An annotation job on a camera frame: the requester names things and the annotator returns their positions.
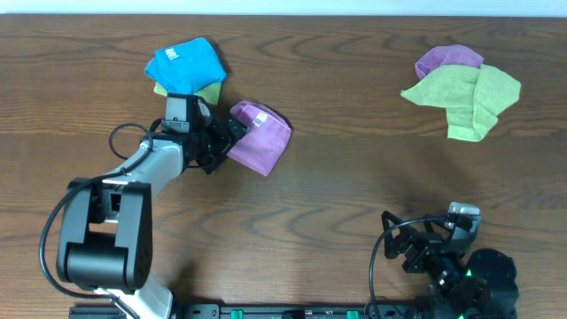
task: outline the white wall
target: white wall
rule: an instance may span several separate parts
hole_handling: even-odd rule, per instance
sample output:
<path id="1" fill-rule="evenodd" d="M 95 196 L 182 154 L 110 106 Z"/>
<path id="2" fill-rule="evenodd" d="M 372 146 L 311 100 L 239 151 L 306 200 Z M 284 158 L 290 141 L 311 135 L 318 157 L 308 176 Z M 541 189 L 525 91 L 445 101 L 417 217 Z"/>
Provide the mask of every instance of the white wall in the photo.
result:
<path id="1" fill-rule="evenodd" d="M 567 0 L 0 0 L 0 12 L 567 17 Z"/>

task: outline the wooden surface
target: wooden surface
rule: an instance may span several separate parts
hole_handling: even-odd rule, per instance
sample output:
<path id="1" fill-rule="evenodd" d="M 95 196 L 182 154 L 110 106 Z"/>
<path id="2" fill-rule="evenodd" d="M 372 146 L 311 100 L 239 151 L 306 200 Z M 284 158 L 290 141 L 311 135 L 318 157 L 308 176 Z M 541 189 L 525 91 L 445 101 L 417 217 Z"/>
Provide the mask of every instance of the wooden surface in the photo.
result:
<path id="1" fill-rule="evenodd" d="M 154 201 L 152 269 L 164 283 L 228 303 L 364 304 L 382 211 L 410 218 L 463 201 L 485 218 L 473 248 L 516 261 L 520 317 L 567 316 L 567 20 L 4 15 L 0 317 L 63 318 L 77 301 L 40 272 L 45 219 L 71 179 L 120 163 L 112 128 L 162 116 L 144 75 L 153 51 L 197 36 L 228 64 L 223 108 L 257 100 L 294 131 L 268 178 L 229 161 L 183 174 Z M 447 140 L 443 110 L 400 97 L 415 61 L 453 43 L 522 83 L 480 143 Z M 119 143 L 133 151 L 136 139 Z M 425 276 L 382 256 L 377 294 L 426 293 Z"/>

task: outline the white label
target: white label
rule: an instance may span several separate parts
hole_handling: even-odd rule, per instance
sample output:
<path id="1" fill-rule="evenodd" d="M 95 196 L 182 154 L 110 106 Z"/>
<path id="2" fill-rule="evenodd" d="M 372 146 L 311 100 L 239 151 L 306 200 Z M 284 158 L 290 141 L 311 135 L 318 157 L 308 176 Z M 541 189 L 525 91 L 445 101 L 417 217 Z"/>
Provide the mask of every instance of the white label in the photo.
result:
<path id="1" fill-rule="evenodd" d="M 175 49 L 174 49 L 174 48 L 166 49 L 166 54 L 167 54 L 167 57 L 168 57 L 170 60 L 172 60 L 172 59 L 174 59 L 174 58 L 179 58 L 179 55 L 177 55 L 177 52 L 175 52 Z"/>
<path id="2" fill-rule="evenodd" d="M 258 115 L 256 115 L 256 119 L 254 119 L 254 125 L 260 127 L 267 119 L 268 115 L 260 112 L 258 113 Z"/>

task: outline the light green cloth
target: light green cloth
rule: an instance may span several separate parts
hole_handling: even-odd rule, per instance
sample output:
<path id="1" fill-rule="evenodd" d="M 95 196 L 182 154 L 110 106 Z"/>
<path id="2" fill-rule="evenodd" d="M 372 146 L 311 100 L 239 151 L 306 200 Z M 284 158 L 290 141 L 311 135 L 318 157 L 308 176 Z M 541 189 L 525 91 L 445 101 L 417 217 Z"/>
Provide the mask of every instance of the light green cloth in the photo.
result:
<path id="1" fill-rule="evenodd" d="M 440 66 L 401 95 L 447 110 L 448 138 L 478 142 L 520 98 L 520 82 L 494 66 Z"/>
<path id="2" fill-rule="evenodd" d="M 219 96 L 221 95 L 221 85 L 220 83 L 211 83 L 195 93 L 195 95 L 204 98 L 208 104 L 218 105 Z M 153 87 L 153 92 L 164 97 L 167 96 L 166 89 L 157 82 L 156 86 Z"/>

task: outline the black cable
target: black cable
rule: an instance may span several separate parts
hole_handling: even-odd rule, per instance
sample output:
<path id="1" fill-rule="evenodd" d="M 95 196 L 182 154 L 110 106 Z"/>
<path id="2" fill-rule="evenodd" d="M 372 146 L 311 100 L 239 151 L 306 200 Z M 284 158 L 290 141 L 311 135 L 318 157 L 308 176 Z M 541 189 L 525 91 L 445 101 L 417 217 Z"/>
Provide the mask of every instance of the black cable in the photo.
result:
<path id="1" fill-rule="evenodd" d="M 43 231 L 42 231 L 42 235 L 40 237 L 40 241 L 39 241 L 39 262 L 40 265 L 42 267 L 42 272 L 45 275 L 45 278 L 47 278 L 47 281 L 58 291 L 64 293 L 65 295 L 69 296 L 69 297 L 74 297 L 74 298 L 84 298 L 84 299 L 110 299 L 112 300 L 114 303 L 119 303 L 122 304 L 120 301 L 120 298 L 111 295 L 111 294 L 107 294 L 107 295 L 98 295 L 98 294 L 90 294 L 90 293 L 81 293 L 81 292 L 73 292 L 68 290 L 67 288 L 63 287 L 60 283 L 58 283 L 55 280 L 55 277 L 53 277 L 53 275 L 51 274 L 51 272 L 49 271 L 49 269 L 47 268 L 47 261 L 45 260 L 45 246 L 47 243 L 47 236 L 49 234 L 51 225 L 53 224 L 53 221 L 55 220 L 55 218 L 57 217 L 59 211 L 61 210 L 61 208 L 63 208 L 63 206 L 65 206 L 71 199 L 73 199 L 80 191 L 96 184 L 96 183 L 100 183 L 102 182 L 104 179 L 107 178 L 114 178 L 114 177 L 118 177 L 118 176 L 122 176 L 125 175 L 127 172 L 130 172 L 131 170 L 133 170 L 134 168 L 136 168 L 138 165 L 140 165 L 140 163 L 142 163 L 151 153 L 151 150 L 153 149 L 153 138 L 151 137 L 151 133 L 150 131 L 140 125 L 140 124 L 136 124 L 136 123 L 125 123 L 125 124 L 121 124 L 118 127 L 116 127 L 113 132 L 111 133 L 111 138 L 110 138 L 110 142 L 111 142 L 111 150 L 113 150 L 113 152 L 115 154 L 117 154 L 118 156 L 120 156 L 118 153 L 116 153 L 116 151 L 113 149 L 112 146 L 112 139 L 113 136 L 116 134 L 116 132 L 118 132 L 119 130 L 126 128 L 126 127 L 135 127 L 135 128 L 140 128 L 141 130 L 144 131 L 144 133 L 146 134 L 147 138 L 148 138 L 148 149 L 146 150 L 146 152 L 139 158 L 137 159 L 134 163 L 132 163 L 130 166 L 128 167 L 123 167 L 119 172 L 116 173 L 110 173 L 110 174 L 106 174 L 106 175 L 101 175 L 101 176 L 97 176 L 97 177 L 93 177 L 81 184 L 79 184 L 77 187 L 73 188 L 71 191 L 69 191 L 55 206 L 55 208 L 53 208 L 53 210 L 51 211 L 50 216 L 47 219 L 47 222 L 45 223 L 45 226 L 43 227 Z M 137 318 L 136 314 L 129 314 L 130 316 Z"/>
<path id="2" fill-rule="evenodd" d="M 391 226 L 390 229 L 388 229 L 387 231 L 383 232 L 382 235 L 380 235 L 380 237 L 378 238 L 378 240 L 374 244 L 374 250 L 372 251 L 372 258 L 370 259 L 370 267 L 369 267 L 370 297 L 371 297 L 371 300 L 372 300 L 372 305 L 374 305 L 374 311 L 376 312 L 376 319 L 381 319 L 382 317 L 380 316 L 380 311 L 378 310 L 378 303 L 376 301 L 377 297 L 374 293 L 374 263 L 376 261 L 377 255 L 378 255 L 378 248 L 380 247 L 380 244 L 382 244 L 382 241 L 384 241 L 384 237 L 388 236 L 388 234 L 392 233 L 394 230 L 396 230 L 398 228 L 408 226 L 408 225 L 411 225 L 411 224 L 414 224 L 414 223 L 444 221 L 445 219 L 446 219 L 445 216 L 440 216 L 440 217 L 418 218 L 418 219 L 414 219 L 414 220 L 410 220 L 410 221 L 405 221 L 405 222 L 401 222 L 397 225 Z"/>

